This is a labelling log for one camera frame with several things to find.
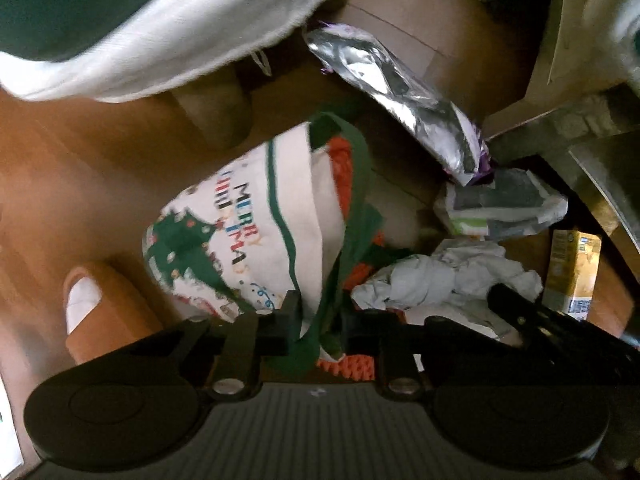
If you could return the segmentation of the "orange foam fruit net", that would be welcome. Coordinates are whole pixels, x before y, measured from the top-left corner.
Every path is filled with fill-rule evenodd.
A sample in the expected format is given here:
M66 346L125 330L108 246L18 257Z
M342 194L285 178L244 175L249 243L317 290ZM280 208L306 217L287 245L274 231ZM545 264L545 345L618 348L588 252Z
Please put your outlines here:
M375 380L375 367L372 356L355 354L354 356L344 356L338 362L319 360L317 366L320 370L334 377L352 380L353 382L373 382Z

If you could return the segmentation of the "Merry Christmas cloth bag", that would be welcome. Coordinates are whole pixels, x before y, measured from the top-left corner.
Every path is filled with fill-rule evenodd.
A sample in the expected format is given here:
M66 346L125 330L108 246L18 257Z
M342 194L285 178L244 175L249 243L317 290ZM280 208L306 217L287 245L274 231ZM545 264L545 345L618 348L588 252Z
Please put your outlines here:
M186 188L146 229L142 254L163 292L234 322L299 311L277 367L303 372L347 348L346 292L382 238L368 202L362 133L321 113Z

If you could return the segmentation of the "yellow drink carton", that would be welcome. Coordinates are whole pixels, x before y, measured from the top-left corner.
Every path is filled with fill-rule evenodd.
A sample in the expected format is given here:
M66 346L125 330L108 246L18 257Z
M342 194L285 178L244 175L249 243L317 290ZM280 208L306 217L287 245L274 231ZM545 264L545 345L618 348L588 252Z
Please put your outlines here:
M555 230L542 303L585 321L598 276L602 240L577 230Z

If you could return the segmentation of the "silver purple snack wrapper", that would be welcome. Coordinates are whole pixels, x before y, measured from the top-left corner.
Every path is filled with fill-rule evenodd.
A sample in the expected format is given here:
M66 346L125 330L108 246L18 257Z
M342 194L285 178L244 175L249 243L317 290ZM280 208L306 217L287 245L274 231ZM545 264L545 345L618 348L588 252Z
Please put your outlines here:
M480 130L370 32L324 24L305 35L323 67L385 108L461 185L490 171Z

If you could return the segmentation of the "crumpled white tissue paper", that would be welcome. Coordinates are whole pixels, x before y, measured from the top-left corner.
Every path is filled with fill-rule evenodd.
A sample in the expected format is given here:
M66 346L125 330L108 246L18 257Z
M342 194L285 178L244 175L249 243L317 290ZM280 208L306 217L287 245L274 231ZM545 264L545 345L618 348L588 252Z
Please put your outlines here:
M506 284L534 301L542 292L540 275L506 258L506 248L487 240L444 240L433 255L412 255L375 273L352 290L362 310L398 310L409 324L439 315L503 340L514 329L488 307L495 284Z

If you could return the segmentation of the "teal trash bin white base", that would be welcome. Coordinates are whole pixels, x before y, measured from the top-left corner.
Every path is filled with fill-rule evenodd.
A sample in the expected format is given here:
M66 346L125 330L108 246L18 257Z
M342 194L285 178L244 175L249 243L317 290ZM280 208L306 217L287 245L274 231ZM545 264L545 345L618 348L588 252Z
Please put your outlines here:
M1 0L1 84L26 101L152 96L277 44L326 0Z

